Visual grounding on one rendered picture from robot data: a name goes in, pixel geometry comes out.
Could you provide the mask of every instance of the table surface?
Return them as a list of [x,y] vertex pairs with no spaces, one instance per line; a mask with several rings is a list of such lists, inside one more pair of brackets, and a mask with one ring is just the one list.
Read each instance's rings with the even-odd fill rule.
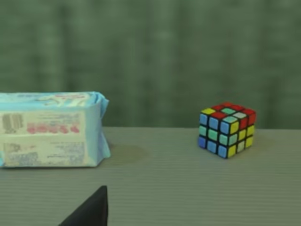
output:
[[101,185],[109,226],[300,226],[301,130],[257,130],[222,159],[198,129],[105,128],[112,157],[87,169],[1,169],[0,225],[55,226]]

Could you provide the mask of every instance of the black object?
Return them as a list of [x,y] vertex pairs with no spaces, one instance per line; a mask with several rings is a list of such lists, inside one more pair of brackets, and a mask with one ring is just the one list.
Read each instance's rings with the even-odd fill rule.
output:
[[101,186],[59,226],[107,226],[108,190]]

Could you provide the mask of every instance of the cube top face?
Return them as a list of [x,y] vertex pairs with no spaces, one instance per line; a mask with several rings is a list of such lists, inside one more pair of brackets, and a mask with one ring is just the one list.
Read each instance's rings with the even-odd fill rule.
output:
[[200,147],[229,158],[253,144],[256,112],[224,102],[204,109],[199,117]]

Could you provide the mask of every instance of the wet wipes package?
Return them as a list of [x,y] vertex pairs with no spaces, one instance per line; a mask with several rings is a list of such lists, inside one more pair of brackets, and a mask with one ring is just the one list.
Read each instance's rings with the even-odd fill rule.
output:
[[0,166],[94,167],[110,150],[98,92],[0,93]]

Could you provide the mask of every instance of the green curtain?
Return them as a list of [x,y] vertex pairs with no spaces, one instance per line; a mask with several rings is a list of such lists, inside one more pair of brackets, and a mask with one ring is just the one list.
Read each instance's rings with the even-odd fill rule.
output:
[[197,127],[253,108],[301,129],[300,0],[1,0],[0,89],[96,90],[107,126]]

